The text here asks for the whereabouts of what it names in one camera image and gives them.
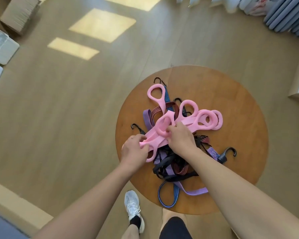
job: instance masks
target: gray curtain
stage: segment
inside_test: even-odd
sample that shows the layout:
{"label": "gray curtain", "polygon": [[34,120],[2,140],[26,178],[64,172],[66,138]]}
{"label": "gray curtain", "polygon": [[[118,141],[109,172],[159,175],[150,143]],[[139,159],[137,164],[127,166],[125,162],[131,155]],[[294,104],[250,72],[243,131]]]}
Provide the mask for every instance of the gray curtain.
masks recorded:
{"label": "gray curtain", "polygon": [[264,23],[275,32],[291,31],[299,36],[299,0],[279,0]]}

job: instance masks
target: person's right arm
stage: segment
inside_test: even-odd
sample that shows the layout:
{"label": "person's right arm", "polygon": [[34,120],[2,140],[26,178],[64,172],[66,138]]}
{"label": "person's right arm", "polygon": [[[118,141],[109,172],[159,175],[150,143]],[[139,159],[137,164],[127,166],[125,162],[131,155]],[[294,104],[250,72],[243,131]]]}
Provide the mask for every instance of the person's right arm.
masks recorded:
{"label": "person's right arm", "polygon": [[223,216],[241,239],[299,239],[299,219],[271,197],[196,147],[182,123],[169,126],[170,148],[198,173]]}

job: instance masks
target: black sock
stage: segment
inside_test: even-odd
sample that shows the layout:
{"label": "black sock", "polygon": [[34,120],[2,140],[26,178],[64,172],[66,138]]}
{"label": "black sock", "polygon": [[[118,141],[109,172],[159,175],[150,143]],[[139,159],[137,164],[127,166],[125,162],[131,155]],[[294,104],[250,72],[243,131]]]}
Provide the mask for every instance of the black sock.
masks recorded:
{"label": "black sock", "polygon": [[131,220],[130,220],[130,225],[136,225],[138,230],[140,230],[141,227],[141,219],[138,215],[134,216]]}

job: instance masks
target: round wooden table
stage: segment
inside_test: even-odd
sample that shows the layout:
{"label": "round wooden table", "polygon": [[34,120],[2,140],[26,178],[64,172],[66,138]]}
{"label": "round wooden table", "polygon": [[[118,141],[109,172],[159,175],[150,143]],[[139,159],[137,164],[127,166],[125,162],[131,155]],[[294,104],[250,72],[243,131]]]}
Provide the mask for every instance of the round wooden table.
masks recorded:
{"label": "round wooden table", "polygon": [[[153,85],[156,77],[167,84],[170,99],[180,97],[197,103],[199,109],[218,110],[223,115],[223,126],[218,131],[198,131],[197,134],[208,135],[210,144],[220,154],[227,147],[234,147],[237,156],[227,153],[228,167],[241,177],[256,184],[266,164],[268,154],[268,132],[264,116],[250,93],[238,82],[227,75],[201,66],[184,65],[171,67],[156,72],[138,84],[126,98],[116,123],[115,141],[118,157],[121,148],[131,135],[139,133],[131,129],[131,124],[138,124],[146,130],[143,110],[158,106],[147,97],[147,90]],[[152,96],[159,98],[161,92],[155,89]],[[146,163],[132,178],[135,188],[153,203],[162,206],[157,197],[157,190],[163,180],[152,171],[153,162]],[[182,182],[188,191],[203,188],[199,177],[191,177]],[[167,183],[161,189],[161,198],[166,205],[173,202],[173,184]],[[207,193],[198,196],[179,192],[179,199],[170,208],[184,214],[207,214],[218,211],[218,208]]]}

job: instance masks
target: black shorts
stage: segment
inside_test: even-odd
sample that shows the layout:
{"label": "black shorts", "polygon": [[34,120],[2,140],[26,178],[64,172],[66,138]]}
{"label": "black shorts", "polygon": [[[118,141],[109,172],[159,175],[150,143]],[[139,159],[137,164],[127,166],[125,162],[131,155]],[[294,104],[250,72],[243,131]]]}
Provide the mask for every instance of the black shorts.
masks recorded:
{"label": "black shorts", "polygon": [[192,239],[186,225],[179,217],[172,217],[164,226],[159,239]]}

